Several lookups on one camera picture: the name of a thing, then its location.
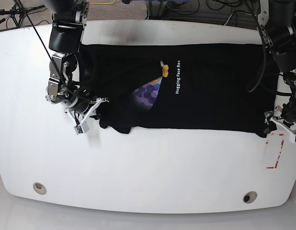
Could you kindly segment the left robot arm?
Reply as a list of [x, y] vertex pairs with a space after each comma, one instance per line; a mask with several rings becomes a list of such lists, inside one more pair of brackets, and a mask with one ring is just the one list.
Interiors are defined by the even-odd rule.
[[257, 20], [259, 33], [264, 39], [265, 51], [269, 52], [283, 76], [291, 93], [289, 101], [265, 112], [267, 133], [275, 125], [289, 133], [289, 140], [296, 143], [296, 30], [293, 18], [296, 0], [261, 0]]

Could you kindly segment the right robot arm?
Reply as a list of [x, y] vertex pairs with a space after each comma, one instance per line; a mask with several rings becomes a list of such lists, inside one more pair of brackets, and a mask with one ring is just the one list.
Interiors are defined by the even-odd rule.
[[108, 101], [91, 96], [85, 83], [73, 80], [73, 72], [80, 67], [79, 50], [90, 3], [86, 0], [44, 0], [42, 3], [51, 11], [48, 47], [54, 52], [50, 56], [46, 100], [64, 104], [76, 133], [84, 134], [89, 131], [87, 120], [96, 117], [96, 109]]

